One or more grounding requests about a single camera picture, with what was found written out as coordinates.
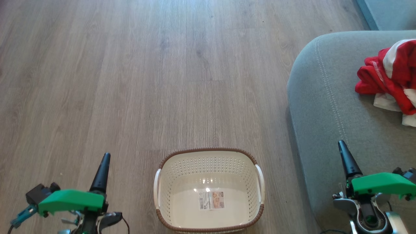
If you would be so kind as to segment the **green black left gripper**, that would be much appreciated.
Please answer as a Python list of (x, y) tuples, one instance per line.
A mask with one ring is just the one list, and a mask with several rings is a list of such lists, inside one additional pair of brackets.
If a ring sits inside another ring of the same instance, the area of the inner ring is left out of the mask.
[(56, 212), (66, 211), (87, 211), (97, 214), (106, 212), (108, 204), (106, 203), (104, 194), (107, 191), (110, 160), (111, 154), (106, 152), (101, 160), (89, 191), (64, 189), (52, 192), (38, 204), (39, 215), (54, 215)]

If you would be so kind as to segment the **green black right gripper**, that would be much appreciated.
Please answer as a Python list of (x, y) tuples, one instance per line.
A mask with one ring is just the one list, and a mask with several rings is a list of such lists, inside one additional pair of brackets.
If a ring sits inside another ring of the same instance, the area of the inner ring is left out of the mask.
[(347, 197), (362, 200), (376, 194), (395, 194), (407, 200), (415, 198), (416, 185), (400, 174), (382, 172), (364, 176), (345, 141), (338, 142), (339, 153), (346, 177)]

